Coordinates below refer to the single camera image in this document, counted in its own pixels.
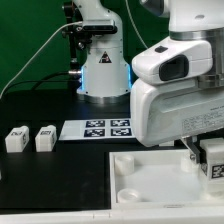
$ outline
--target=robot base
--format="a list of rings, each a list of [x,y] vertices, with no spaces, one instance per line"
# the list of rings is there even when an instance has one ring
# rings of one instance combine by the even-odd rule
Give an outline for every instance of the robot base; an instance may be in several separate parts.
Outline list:
[[[130,92],[120,96],[111,96],[111,97],[96,97],[96,96],[90,96],[87,94],[82,94],[79,92],[77,92],[77,94],[78,94],[79,100],[87,101],[90,103],[96,103],[96,104],[114,104],[114,103],[124,102],[130,99]]]

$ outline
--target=robot logo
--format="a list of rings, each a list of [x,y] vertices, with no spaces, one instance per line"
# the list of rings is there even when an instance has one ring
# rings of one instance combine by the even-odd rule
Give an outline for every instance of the robot logo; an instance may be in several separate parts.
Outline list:
[[[110,57],[108,56],[107,52],[105,51],[102,58],[100,59],[99,63],[112,63]]]

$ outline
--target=white cylinder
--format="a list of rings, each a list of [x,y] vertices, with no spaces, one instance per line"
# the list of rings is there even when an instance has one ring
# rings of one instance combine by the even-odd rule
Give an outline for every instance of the white cylinder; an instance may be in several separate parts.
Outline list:
[[[141,201],[140,193],[134,189],[123,189],[117,193],[118,203],[136,203]]]
[[[134,157],[132,155],[122,155],[115,157],[115,172],[118,175],[130,175],[135,171]]]

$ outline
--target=white block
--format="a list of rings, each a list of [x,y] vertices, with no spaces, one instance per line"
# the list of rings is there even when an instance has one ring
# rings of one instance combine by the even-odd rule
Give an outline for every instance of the white block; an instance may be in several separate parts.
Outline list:
[[[22,126],[13,128],[5,138],[7,152],[22,152],[29,142],[29,128]]]
[[[35,138],[37,152],[51,152],[57,141],[56,127],[42,127]]]
[[[220,198],[224,195],[224,140],[206,139],[200,142],[206,152],[206,163],[201,164],[199,178],[203,197]]]

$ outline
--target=circular hole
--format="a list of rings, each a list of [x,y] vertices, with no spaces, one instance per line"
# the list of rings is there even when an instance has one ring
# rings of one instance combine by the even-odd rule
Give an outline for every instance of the circular hole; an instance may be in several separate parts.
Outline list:
[[[204,19],[204,18],[205,18],[204,15],[197,15],[197,16],[195,17],[195,19],[197,19],[197,20]]]

